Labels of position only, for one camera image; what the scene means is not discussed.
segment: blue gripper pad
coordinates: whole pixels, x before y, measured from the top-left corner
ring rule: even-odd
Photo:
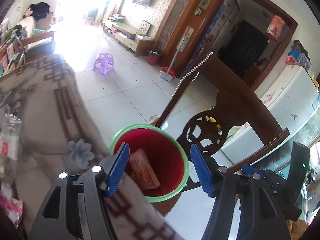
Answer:
[[[108,174],[108,183],[106,187],[106,194],[108,197],[117,191],[124,168],[127,165],[129,155],[129,144],[126,143],[119,152],[119,155]]]
[[[261,177],[262,179],[264,179],[264,175],[263,175],[263,172],[262,172],[262,171],[257,170],[257,169],[255,169],[254,167],[252,167],[252,166],[250,166],[250,165],[248,165],[248,164],[244,164],[244,165],[241,167],[241,170],[242,170],[243,172],[249,174],[249,175],[252,175],[252,174],[254,174],[254,173],[257,173],[257,174],[260,175],[260,177]]]
[[[191,145],[190,157],[196,169],[202,190],[206,192],[209,197],[213,197],[214,189],[212,186],[212,174],[209,171],[207,164],[205,164],[204,159],[195,143]]]

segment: wooden chair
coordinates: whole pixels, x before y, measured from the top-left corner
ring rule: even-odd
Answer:
[[[195,60],[192,68],[198,65],[208,55],[210,50],[211,48],[208,44],[204,45],[203,51]],[[215,85],[219,93],[217,94],[215,108],[192,117],[177,139],[190,161],[190,147],[193,143],[197,144],[199,150],[204,155],[214,155],[225,143],[229,130],[233,126],[244,125],[246,122],[251,125],[264,146],[244,160],[231,166],[230,169],[233,172],[239,171],[244,164],[251,164],[260,159],[289,136],[288,129],[281,129],[276,119],[274,119],[260,99],[215,55],[210,56],[196,71],[185,77],[161,117],[156,122],[156,127],[163,125],[198,72]],[[216,122],[212,122],[209,117],[214,118]],[[201,129],[201,134],[197,138],[193,135],[196,126],[199,126]],[[204,139],[209,139],[212,144],[203,147],[200,142]],[[183,191],[199,186],[199,182],[192,183],[189,181]]]
[[[39,42],[39,44],[37,44],[36,46],[32,46],[28,51],[25,52],[25,60],[27,63],[37,58],[41,58],[54,53],[54,31],[37,33],[21,41],[23,46],[35,42]]]

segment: purple plastic stool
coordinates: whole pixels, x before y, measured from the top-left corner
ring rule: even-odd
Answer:
[[[113,56],[109,53],[100,53],[92,70],[99,70],[99,72],[105,76],[109,71],[114,70],[113,67]]]

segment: framed picture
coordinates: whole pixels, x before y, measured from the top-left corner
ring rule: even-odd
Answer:
[[[150,30],[150,27],[151,23],[148,23],[147,21],[142,21],[141,26],[139,28],[139,32],[144,35],[147,35]]]

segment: green bucket rim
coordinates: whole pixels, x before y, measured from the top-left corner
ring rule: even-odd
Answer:
[[[123,129],[121,129],[119,132],[116,133],[116,135],[113,137],[112,142],[110,144],[109,147],[109,151],[110,153],[113,155],[113,151],[115,149],[116,146],[116,142],[120,139],[120,137],[125,134],[126,132],[133,130],[133,129],[137,129],[137,128],[145,128],[145,129],[152,129],[152,130],[156,130],[160,133],[162,133],[164,136],[166,136],[167,138],[170,139],[170,141],[172,141],[174,143],[174,145],[179,149],[180,154],[182,156],[183,159],[183,163],[184,163],[184,173],[183,173],[183,177],[182,180],[180,182],[180,184],[170,193],[163,195],[163,196],[158,196],[158,197],[149,197],[149,196],[145,196],[147,198],[147,200],[149,201],[149,203],[156,203],[156,202],[161,202],[161,201],[165,201],[169,198],[174,197],[175,195],[177,195],[185,186],[185,184],[187,183],[188,180],[188,176],[189,176],[189,161],[188,161],[188,157],[184,151],[184,149],[181,147],[181,145],[167,132],[154,127],[152,125],[149,124],[133,124],[130,126],[127,126]]]

